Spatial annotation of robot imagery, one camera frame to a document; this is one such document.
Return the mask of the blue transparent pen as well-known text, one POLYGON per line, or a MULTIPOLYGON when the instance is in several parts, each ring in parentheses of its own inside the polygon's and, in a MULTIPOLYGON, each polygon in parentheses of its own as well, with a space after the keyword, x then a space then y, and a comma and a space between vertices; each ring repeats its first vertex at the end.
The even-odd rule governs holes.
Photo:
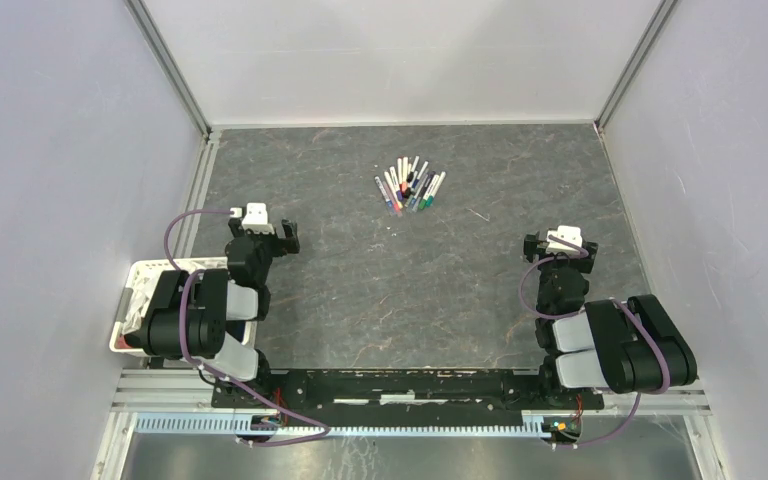
POLYGON ((411 196, 407 202, 407 206, 409 209, 414 209, 415 206, 419 203, 421 190, 425 185, 426 181, 429 179, 430 174, 431 174, 431 171, 426 171, 423 175, 421 175, 418 178, 416 184, 411 188, 411 196))

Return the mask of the purple transparent pen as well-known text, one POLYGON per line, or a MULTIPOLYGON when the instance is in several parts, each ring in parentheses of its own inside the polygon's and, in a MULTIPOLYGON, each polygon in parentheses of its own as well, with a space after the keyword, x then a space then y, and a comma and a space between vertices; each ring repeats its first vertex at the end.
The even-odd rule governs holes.
MULTIPOLYGON (((431 178, 432 178, 432 177, 433 177, 435 174, 436 174, 436 172, 435 172, 435 171, 431 171, 431 174, 430 174, 430 176, 429 176, 429 179, 426 181, 425 185, 423 186, 423 188, 422 188, 422 190, 421 190, 421 196, 420 196, 420 199, 419 199, 419 201, 421 200, 421 197, 422 197, 422 195, 423 195, 423 193, 424 193, 424 190, 425 190, 425 187, 426 187, 426 185, 427 185, 428 181, 429 181, 429 180, 430 180, 430 179, 431 179, 431 178)), ((418 204, 415 206, 415 208, 414 208, 414 209, 411 209, 413 212, 416 212, 416 211, 418 210, 418 209, 417 209, 417 207, 418 207, 418 204)))

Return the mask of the green capped white pen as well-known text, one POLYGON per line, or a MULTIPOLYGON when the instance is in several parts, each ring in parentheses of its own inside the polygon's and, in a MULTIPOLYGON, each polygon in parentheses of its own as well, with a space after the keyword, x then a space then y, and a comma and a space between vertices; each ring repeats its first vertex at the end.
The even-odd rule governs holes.
POLYGON ((419 204, 418 204, 418 207, 417 207, 417 209, 418 209, 418 210, 422 210, 422 209, 424 209, 424 208, 425 208, 425 206, 426 206, 426 204, 427 204, 428 200, 429 200, 429 199, 430 199, 430 197, 431 197, 431 194, 432 194, 432 192, 433 192, 433 189, 434 189, 434 187, 436 186, 436 184, 437 184, 437 182, 438 182, 438 180, 439 180, 439 177, 440 177, 440 175, 439 175, 439 174, 435 174, 435 175, 434 175, 434 176, 433 176, 433 177, 432 177, 432 178, 431 178, 431 179, 428 181, 428 183, 427 183, 427 185, 426 185, 426 187, 425 187, 424 193, 423 193, 423 195, 422 195, 422 197, 421 197, 421 200, 419 201, 419 204))

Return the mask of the teal capped white pen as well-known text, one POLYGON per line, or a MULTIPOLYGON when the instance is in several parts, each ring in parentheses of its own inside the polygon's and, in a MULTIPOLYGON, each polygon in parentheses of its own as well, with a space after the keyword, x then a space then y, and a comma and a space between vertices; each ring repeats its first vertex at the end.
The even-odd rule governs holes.
POLYGON ((433 189, 433 192, 432 192, 432 194, 431 194, 431 197, 430 197, 430 199, 428 200, 428 202, 427 202, 427 204, 426 204, 425 208, 429 208, 429 207, 432 205, 432 202, 433 202, 433 200, 434 200, 434 198, 435 198, 435 195, 437 194, 438 190, 440 189, 440 185, 442 184, 442 182, 443 182, 443 181, 445 180, 445 178, 446 178, 446 172, 445 172, 445 171, 442 171, 442 172, 440 172, 440 173, 439 173, 439 175, 440 175, 440 177, 439 177, 439 180, 438 180, 438 182, 437 182, 436 186, 434 187, 434 189, 433 189))

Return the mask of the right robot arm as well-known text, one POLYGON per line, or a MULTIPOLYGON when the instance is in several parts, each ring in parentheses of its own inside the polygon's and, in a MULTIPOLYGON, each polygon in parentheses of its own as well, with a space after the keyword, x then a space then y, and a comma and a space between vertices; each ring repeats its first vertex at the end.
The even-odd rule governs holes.
POLYGON ((540 400, 562 408, 578 390, 662 394, 698 378, 694 353, 652 294, 588 300, 588 275, 598 253, 579 228, 559 226, 528 234, 523 256, 537 296, 522 307, 535 318, 538 345, 547 353, 537 382, 540 400))

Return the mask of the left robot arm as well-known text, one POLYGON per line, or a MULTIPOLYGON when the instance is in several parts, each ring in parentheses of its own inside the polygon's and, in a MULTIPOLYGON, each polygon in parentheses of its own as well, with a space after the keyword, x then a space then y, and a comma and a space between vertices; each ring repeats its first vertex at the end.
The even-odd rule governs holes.
POLYGON ((268 315, 273 260, 300 252, 298 226, 283 219, 278 235, 260 214, 234 214, 228 224, 226 264, 161 273, 147 311, 138 315, 140 324, 124 335, 124 343, 150 357, 190 358, 224 381, 236 378, 238 397, 257 408, 272 399, 274 381, 258 371, 261 355, 244 342, 245 331, 268 315))

